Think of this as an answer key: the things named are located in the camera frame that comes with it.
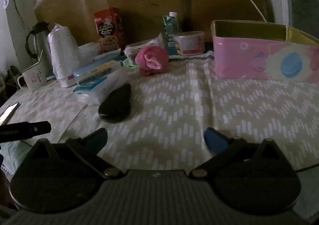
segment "patterned tablecloth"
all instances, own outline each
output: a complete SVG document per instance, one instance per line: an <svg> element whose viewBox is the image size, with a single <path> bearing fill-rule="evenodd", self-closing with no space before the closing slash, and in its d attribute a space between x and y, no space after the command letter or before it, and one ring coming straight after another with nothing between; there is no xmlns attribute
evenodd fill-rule
<svg viewBox="0 0 319 225"><path fill-rule="evenodd" d="M77 102L73 88L57 81L31 93L19 90L0 112L19 101L9 123L48 120L52 143L85 137L98 128L108 143L98 154L126 169L185 169L212 157L203 140L207 127L239 135L249 142L273 138L294 169L318 163L319 87L317 84L219 79L210 58L173 61L167 72L152 77L131 73L132 112L123 122L100 120L98 105ZM27 140L33 145L40 137ZM1 152L17 144L4 145ZM4 164L11 165L12 153Z"/></svg>

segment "black cable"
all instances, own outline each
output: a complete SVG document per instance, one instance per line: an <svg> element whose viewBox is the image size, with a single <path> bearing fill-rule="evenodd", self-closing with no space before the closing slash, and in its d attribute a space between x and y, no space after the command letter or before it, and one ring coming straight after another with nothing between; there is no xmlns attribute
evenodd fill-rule
<svg viewBox="0 0 319 225"><path fill-rule="evenodd" d="M14 4L14 7L15 7L15 9L16 9L16 12L17 12L17 14L18 14L18 16L19 16L19 18L20 18L20 20L21 20L21 23L22 23L22 27L23 27L23 29L24 29L24 32L25 32L25 34L27 35L27 33L29 33L31 30L28 28L28 26L25 24L25 22L24 22L24 20L23 20L23 18L22 18L22 16L21 16L20 12L19 12L19 10L18 10L17 4L16 4L16 0L12 0L12 2L13 2L13 4Z"/></svg>

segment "phone screen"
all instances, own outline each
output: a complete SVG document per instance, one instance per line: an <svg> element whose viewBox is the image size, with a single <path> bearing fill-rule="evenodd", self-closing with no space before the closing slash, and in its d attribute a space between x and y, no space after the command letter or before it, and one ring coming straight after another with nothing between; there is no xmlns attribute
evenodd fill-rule
<svg viewBox="0 0 319 225"><path fill-rule="evenodd" d="M10 115L14 112L16 108L18 108L19 103L15 103L9 106L4 113L0 116L0 126L3 125L6 120L10 117Z"/></svg>

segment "blue circle design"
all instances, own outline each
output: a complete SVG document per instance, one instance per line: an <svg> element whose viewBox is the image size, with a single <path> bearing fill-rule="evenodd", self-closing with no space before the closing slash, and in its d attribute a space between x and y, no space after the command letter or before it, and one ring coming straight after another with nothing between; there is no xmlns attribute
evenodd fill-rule
<svg viewBox="0 0 319 225"><path fill-rule="evenodd" d="M282 61L280 70L287 78L296 77L302 69L302 61L298 53L290 53Z"/></svg>

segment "pink crocheted item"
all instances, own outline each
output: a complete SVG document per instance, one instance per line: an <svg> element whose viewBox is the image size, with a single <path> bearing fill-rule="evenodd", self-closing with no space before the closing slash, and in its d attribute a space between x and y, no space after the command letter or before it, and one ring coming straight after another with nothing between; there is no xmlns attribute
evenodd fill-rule
<svg viewBox="0 0 319 225"><path fill-rule="evenodd" d="M139 66L141 75L163 73L168 65L168 53L159 46L147 46L138 52L135 63Z"/></svg>

